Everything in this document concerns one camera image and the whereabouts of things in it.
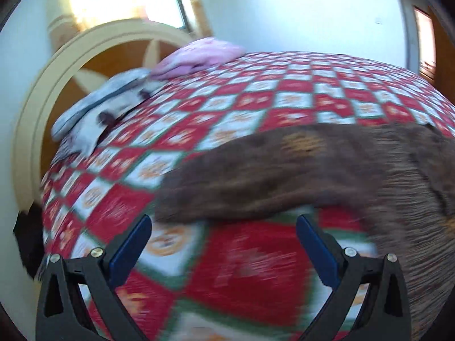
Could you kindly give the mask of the brown knitted sweater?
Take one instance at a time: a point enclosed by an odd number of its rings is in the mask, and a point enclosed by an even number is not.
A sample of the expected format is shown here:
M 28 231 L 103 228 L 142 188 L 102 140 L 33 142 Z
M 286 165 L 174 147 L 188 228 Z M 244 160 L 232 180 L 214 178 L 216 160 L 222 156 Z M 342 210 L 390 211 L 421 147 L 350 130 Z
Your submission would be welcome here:
M 381 253 L 398 256 L 422 339 L 454 288 L 454 139 L 412 123 L 259 132 L 167 172 L 154 216 L 258 219 L 301 205 L 352 211 Z

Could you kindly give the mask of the red checkered cartoon bedspread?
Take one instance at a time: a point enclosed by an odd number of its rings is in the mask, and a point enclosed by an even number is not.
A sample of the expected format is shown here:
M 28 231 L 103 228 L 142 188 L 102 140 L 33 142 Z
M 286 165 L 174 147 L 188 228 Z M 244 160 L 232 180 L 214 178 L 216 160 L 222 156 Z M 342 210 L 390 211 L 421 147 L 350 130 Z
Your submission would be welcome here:
M 172 79 L 42 180 L 48 254 L 154 228 L 116 293 L 150 340 L 297 340 L 330 295 L 304 215 L 364 256 L 395 253 L 412 337 L 454 287 L 454 105 L 393 65 L 256 52 Z

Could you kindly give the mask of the brown wooden door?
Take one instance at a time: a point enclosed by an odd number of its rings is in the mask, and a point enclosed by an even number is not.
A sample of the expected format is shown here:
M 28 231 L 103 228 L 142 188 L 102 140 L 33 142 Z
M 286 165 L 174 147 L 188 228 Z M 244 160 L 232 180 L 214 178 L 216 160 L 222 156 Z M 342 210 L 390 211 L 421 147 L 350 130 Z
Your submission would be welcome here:
M 414 6 L 419 74 L 454 103 L 454 44 L 431 9 Z

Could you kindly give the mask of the pink pillow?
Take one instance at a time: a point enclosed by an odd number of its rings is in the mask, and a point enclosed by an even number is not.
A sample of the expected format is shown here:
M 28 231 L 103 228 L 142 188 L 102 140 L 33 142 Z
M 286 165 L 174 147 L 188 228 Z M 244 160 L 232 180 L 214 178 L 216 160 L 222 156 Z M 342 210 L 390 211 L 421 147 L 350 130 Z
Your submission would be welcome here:
M 208 37 L 192 41 L 161 60 L 150 71 L 154 79 L 186 76 L 242 57 L 246 49 L 228 41 Z

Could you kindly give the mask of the grey white folded blanket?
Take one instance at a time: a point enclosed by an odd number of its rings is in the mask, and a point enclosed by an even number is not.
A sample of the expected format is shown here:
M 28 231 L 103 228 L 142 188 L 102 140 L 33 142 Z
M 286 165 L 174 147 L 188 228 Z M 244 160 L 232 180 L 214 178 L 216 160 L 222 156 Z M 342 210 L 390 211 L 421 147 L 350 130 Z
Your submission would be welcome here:
M 56 163 L 75 153 L 90 156 L 104 131 L 166 84 L 152 79 L 148 68 L 130 69 L 110 78 L 54 122 L 51 136 L 59 147 L 52 161 Z

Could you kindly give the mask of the cream wooden headboard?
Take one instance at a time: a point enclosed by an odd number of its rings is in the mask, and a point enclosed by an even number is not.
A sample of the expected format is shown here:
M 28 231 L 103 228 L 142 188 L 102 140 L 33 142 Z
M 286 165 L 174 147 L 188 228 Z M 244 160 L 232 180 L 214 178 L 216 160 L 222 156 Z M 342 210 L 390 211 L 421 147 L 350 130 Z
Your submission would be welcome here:
M 193 41 L 182 29 L 140 18 L 108 22 L 68 41 L 41 70 L 19 113 L 12 143 L 12 181 L 20 210 L 40 202 L 40 183 L 58 145 L 57 118 L 110 77 L 128 69 L 153 68 Z

